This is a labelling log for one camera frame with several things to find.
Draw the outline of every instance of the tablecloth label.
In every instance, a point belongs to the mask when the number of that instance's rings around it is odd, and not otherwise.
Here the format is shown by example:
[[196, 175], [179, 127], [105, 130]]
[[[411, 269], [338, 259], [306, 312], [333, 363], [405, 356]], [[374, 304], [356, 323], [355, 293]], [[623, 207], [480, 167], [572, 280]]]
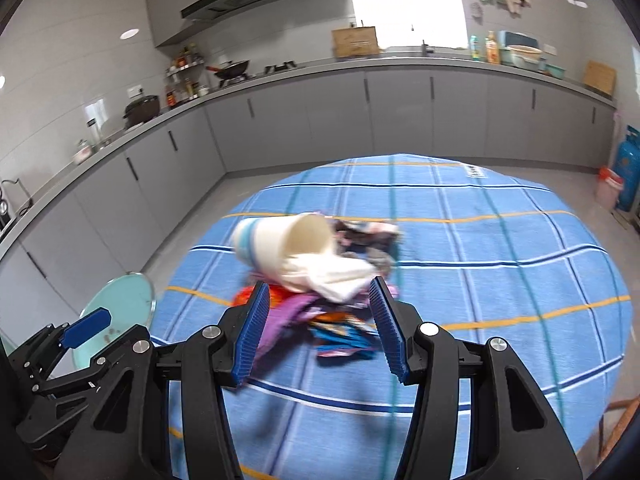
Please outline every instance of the tablecloth label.
[[472, 178], [487, 178], [484, 174], [484, 170], [480, 166], [473, 166], [472, 164], [463, 164], [466, 170], [467, 176]]

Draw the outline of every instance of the teal round stool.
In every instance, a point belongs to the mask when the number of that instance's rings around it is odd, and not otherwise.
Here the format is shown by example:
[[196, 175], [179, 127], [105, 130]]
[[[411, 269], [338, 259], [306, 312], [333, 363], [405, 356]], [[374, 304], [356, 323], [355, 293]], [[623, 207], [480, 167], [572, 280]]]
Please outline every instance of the teal round stool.
[[83, 318], [97, 308], [111, 314], [111, 324], [72, 351], [77, 370], [87, 368], [97, 352], [135, 324], [149, 326], [156, 309], [154, 288], [140, 272], [129, 272], [107, 283], [80, 313]]

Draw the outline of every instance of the yellow stripe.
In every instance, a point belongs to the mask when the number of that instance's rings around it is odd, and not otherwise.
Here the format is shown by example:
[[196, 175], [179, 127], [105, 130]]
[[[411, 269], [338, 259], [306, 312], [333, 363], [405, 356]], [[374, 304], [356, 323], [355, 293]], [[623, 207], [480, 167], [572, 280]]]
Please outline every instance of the yellow stripe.
[[203, 300], [213, 301], [213, 303], [219, 303], [224, 306], [231, 306], [231, 302], [227, 300], [221, 300], [220, 298], [216, 298], [210, 294], [206, 294], [204, 292], [200, 292], [199, 290], [193, 290], [192, 288], [184, 288], [183, 286], [177, 285], [169, 285], [166, 290], [175, 290], [177, 292], [184, 292], [185, 294], [191, 294], [193, 296], [197, 296], [198, 298], [202, 298]]
[[[171, 426], [169, 427], [169, 433], [176, 438], [184, 437], [184, 435], [180, 430], [177, 430], [176, 428], [172, 428]], [[267, 473], [261, 473], [259, 471], [251, 469], [250, 467], [247, 467], [242, 464], [240, 464], [240, 469], [245, 475], [249, 475], [252, 478], [257, 478], [258, 480], [278, 480], [275, 476], [267, 475]]]
[[[570, 211], [565, 211], [563, 209], [554, 209], [551, 211], [517, 211], [513, 213], [501, 213], [500, 216], [503, 218], [514, 217], [514, 216], [528, 216], [528, 215], [556, 215], [556, 214], [564, 214], [575, 216]], [[232, 216], [292, 216], [286, 213], [265, 213], [265, 212], [244, 212], [244, 213], [230, 213], [222, 218], [230, 218]], [[333, 216], [330, 218], [335, 218], [336, 220], [345, 220], [349, 222], [388, 222], [390, 218], [374, 218], [374, 217], [363, 217], [363, 216]], [[479, 216], [469, 216], [467, 218], [397, 218], [398, 222], [426, 222], [433, 224], [463, 224], [467, 222], [478, 222], [481, 220], [495, 220], [498, 218], [498, 215], [479, 215]]]
[[[607, 306], [619, 301], [629, 301], [631, 296], [619, 296], [609, 298], [608, 300], [597, 301], [596, 303], [587, 303], [574, 306], [566, 306], [551, 312], [545, 312], [542, 315], [543, 319], [552, 319], [554, 317], [564, 316], [565, 314], [571, 314], [572, 312], [580, 312], [581, 310], [587, 310], [588, 308], [598, 308], [601, 306]], [[451, 330], [471, 330], [475, 328], [499, 328], [503, 326], [514, 326], [520, 323], [535, 323], [540, 321], [538, 316], [518, 316], [510, 319], [494, 319], [491, 321], [473, 321], [469, 323], [451, 323], [443, 325], [443, 329], [447, 331]]]
[[460, 166], [459, 162], [345, 162], [344, 164], [327, 164], [320, 168], [340, 168], [341, 166]]

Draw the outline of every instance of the countertop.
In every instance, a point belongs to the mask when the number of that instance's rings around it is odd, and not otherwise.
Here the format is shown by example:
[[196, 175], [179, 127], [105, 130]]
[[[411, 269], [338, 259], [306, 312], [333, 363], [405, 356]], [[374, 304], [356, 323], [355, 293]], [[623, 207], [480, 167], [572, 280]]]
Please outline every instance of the countertop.
[[604, 97], [601, 97], [594, 92], [588, 91], [587, 89], [581, 87], [580, 85], [562, 81], [559, 79], [554, 79], [552, 77], [537, 73], [530, 72], [527, 70], [521, 70], [519, 68], [503, 66], [503, 65], [492, 65], [489, 63], [481, 62], [481, 61], [471, 61], [465, 59], [453, 59], [453, 58], [444, 58], [444, 57], [377, 57], [377, 58], [363, 58], [363, 59], [350, 59], [344, 61], [336, 61], [336, 60], [325, 60], [323, 62], [316, 62], [314, 64], [309, 64], [305, 67], [300, 67], [292, 70], [287, 70], [286, 72], [278, 72], [265, 76], [259, 76], [243, 83], [239, 83], [233, 86], [229, 86], [228, 88], [223, 88], [219, 90], [214, 90], [209, 95], [194, 99], [193, 101], [183, 104], [174, 110], [169, 110], [166, 113], [154, 118], [148, 123], [139, 126], [138, 128], [131, 130], [119, 138], [114, 140], [111, 144], [101, 149], [95, 155], [92, 155], [88, 160], [80, 164], [79, 166], [75, 166], [73, 164], [69, 164], [63, 170], [61, 170], [58, 174], [56, 174], [52, 179], [50, 179], [38, 192], [34, 194], [34, 205], [29, 209], [29, 211], [20, 219], [12, 222], [13, 227], [6, 234], [4, 239], [0, 242], [0, 258], [4, 256], [4, 254], [8, 251], [11, 245], [18, 239], [19, 235], [24, 231], [27, 225], [30, 224], [33, 219], [50, 203], [53, 199], [55, 199], [61, 192], [63, 192], [68, 186], [70, 186], [76, 179], [78, 179], [82, 174], [89, 169], [91, 169], [95, 164], [111, 155], [111, 153], [115, 152], [119, 148], [123, 147], [128, 142], [131, 142], [137, 136], [144, 134], [152, 128], [155, 128], [159, 124], [164, 123], [175, 116], [186, 112], [192, 108], [200, 106], [212, 99], [217, 99], [220, 97], [224, 97], [229, 94], [233, 94], [238, 91], [254, 88], [260, 85], [281, 81], [293, 77], [300, 76], [309, 76], [313, 74], [321, 74], [325, 72], [333, 72], [335, 70], [354, 70], [354, 69], [365, 69], [365, 68], [375, 68], [375, 67], [385, 67], [385, 66], [434, 66], [434, 67], [456, 67], [456, 68], [465, 68], [472, 70], [487, 70], [488, 72], [499, 72], [508, 75], [515, 75], [519, 77], [527, 77], [531, 79], [535, 79], [536, 81], [545, 82], [548, 84], [554, 84], [556, 86], [560, 86], [562, 88], [567, 88], [568, 90], [572, 90], [574, 92], [578, 92], [585, 96], [588, 96], [596, 101], [600, 101], [604, 104], [607, 104], [611, 107], [615, 107], [615, 102]]

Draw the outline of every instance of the white cloth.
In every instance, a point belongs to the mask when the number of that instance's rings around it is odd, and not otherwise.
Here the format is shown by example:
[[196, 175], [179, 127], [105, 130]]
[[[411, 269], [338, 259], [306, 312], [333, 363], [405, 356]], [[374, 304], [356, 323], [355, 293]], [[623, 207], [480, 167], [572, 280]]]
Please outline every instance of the white cloth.
[[292, 292], [313, 290], [334, 303], [347, 303], [375, 278], [376, 268], [359, 258], [296, 254], [282, 263], [281, 283]]

